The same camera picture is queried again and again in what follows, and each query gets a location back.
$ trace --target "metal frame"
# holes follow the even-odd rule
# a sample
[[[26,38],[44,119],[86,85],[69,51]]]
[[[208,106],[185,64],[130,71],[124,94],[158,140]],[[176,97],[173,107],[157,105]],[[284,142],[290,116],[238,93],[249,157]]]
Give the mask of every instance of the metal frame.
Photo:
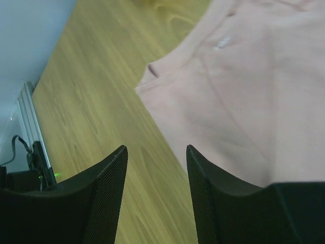
[[[22,128],[26,131],[28,140],[27,144],[29,146],[31,146],[35,141],[40,141],[47,167],[51,168],[42,132],[35,113],[33,100],[31,98],[34,89],[34,85],[30,82],[27,82],[24,84],[24,87],[20,92],[20,96],[18,97],[18,108],[20,110]]]

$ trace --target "wooden table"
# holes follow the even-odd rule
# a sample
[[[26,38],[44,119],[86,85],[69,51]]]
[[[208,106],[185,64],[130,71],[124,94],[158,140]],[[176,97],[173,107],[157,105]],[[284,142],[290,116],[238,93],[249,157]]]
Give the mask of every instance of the wooden table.
[[[209,0],[78,0],[34,92],[58,181],[125,144],[116,243],[197,243],[188,179],[134,88]]]

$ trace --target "black cable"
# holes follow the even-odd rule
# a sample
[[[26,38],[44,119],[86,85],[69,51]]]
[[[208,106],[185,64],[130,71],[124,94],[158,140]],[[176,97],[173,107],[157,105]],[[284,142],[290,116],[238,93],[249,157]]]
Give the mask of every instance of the black cable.
[[[24,141],[24,139],[22,139],[18,135],[15,135],[11,140],[11,148],[12,148],[13,157],[10,161],[0,164],[0,167],[7,165],[7,164],[11,163],[12,161],[14,161],[14,159],[16,157],[16,143],[15,143],[16,138],[18,138],[18,140],[24,145],[25,150],[27,151],[28,155],[31,155],[33,153],[33,151],[29,149],[29,147],[28,147],[27,143]]]

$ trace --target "folded fabric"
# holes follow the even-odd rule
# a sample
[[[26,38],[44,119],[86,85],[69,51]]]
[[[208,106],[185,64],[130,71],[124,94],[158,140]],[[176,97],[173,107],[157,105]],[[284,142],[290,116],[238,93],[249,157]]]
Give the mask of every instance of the folded fabric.
[[[325,21],[317,4],[215,0],[175,50],[146,67],[136,91],[184,169],[192,144],[258,186],[325,179]]]

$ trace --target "pink shirt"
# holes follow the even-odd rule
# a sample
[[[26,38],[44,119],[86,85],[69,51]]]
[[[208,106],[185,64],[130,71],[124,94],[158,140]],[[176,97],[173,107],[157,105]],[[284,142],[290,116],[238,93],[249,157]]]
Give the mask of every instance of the pink shirt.
[[[146,67],[136,91],[185,170],[192,144],[258,186],[325,179],[320,2],[215,0]]]

